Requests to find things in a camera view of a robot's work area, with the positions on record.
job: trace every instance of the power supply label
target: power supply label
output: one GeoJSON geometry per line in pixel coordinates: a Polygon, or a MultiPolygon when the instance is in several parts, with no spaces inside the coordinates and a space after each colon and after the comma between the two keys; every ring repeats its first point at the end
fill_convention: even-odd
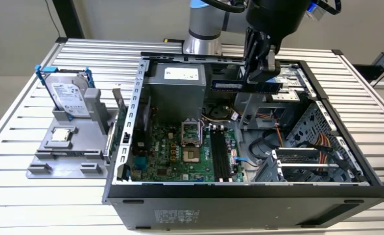
{"type": "Polygon", "coordinates": [[[78,87],[69,83],[53,83],[52,86],[64,111],[74,117],[89,116],[78,87]]]}
{"type": "Polygon", "coordinates": [[[157,223],[196,223],[200,210],[154,210],[157,223]]]}
{"type": "Polygon", "coordinates": [[[199,80],[197,69],[193,68],[165,68],[164,69],[165,79],[177,80],[199,80]]]}

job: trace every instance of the white wall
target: white wall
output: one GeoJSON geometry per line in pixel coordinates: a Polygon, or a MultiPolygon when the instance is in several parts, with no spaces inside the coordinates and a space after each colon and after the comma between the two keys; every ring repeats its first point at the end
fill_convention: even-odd
{"type": "MultiPolygon", "coordinates": [[[[74,2],[84,31],[94,39],[160,42],[188,34],[189,0],[74,2]]],[[[241,45],[243,35],[223,34],[223,42],[241,45]]],[[[384,0],[344,0],[343,13],[320,22],[305,18],[283,46],[340,49],[353,63],[371,63],[384,51],[384,0]]]]}
{"type": "MultiPolygon", "coordinates": [[[[53,3],[48,1],[65,35],[53,3]]],[[[57,36],[44,0],[0,0],[0,75],[30,75],[57,36]]]]}

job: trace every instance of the sticker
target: sticker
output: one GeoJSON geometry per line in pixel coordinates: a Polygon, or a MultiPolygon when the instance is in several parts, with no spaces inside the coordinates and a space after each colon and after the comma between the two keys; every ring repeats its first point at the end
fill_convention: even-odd
{"type": "Polygon", "coordinates": [[[197,223],[200,210],[154,210],[156,222],[197,223]]]}
{"type": "Polygon", "coordinates": [[[89,116],[78,87],[68,83],[53,83],[52,86],[64,111],[74,117],[89,116]]]}
{"type": "Polygon", "coordinates": [[[237,117],[239,117],[239,114],[237,114],[236,112],[233,112],[233,114],[231,115],[231,119],[232,119],[233,121],[236,121],[236,120],[237,120],[237,117]]]}
{"type": "Polygon", "coordinates": [[[279,77],[276,77],[276,78],[275,78],[275,81],[276,81],[277,83],[288,83],[288,79],[285,79],[285,78],[279,78],[279,77]]]}
{"type": "Polygon", "coordinates": [[[199,80],[197,69],[192,68],[165,68],[164,78],[176,80],[199,80]]]}
{"type": "Polygon", "coordinates": [[[217,83],[216,88],[235,88],[241,89],[243,84],[231,84],[231,83],[217,83]]]}

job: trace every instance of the metal rail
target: metal rail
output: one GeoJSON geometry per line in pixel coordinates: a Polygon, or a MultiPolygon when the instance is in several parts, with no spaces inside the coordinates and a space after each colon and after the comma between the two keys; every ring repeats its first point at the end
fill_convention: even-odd
{"type": "MultiPolygon", "coordinates": [[[[181,45],[70,39],[53,46],[42,64],[76,70],[89,66],[94,73],[96,87],[101,89],[101,101],[106,106],[116,107],[112,89],[122,89],[122,98],[128,102],[141,51],[181,53],[181,45]]],[[[241,54],[241,46],[224,46],[224,55],[241,54]]],[[[381,98],[345,57],[335,55],[331,50],[284,48],[277,58],[307,61],[333,108],[384,183],[381,98]]],[[[32,76],[0,121],[0,228],[8,234],[124,232],[125,228],[112,206],[100,202],[105,180],[25,178],[26,167],[52,121],[52,107],[53,102],[45,88],[32,76]]],[[[369,235],[377,230],[380,235],[384,235],[384,203],[328,229],[252,230],[251,233],[328,235],[341,232],[340,234],[353,235],[361,231],[364,235],[369,235]]],[[[249,231],[213,230],[199,233],[248,234],[249,231]]]]}

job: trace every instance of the expansion slot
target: expansion slot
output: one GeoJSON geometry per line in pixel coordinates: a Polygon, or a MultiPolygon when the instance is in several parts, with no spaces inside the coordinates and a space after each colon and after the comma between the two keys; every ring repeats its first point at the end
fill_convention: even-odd
{"type": "Polygon", "coordinates": [[[220,182],[228,182],[229,162],[225,146],[224,127],[212,126],[211,130],[211,151],[215,179],[220,182]]]}

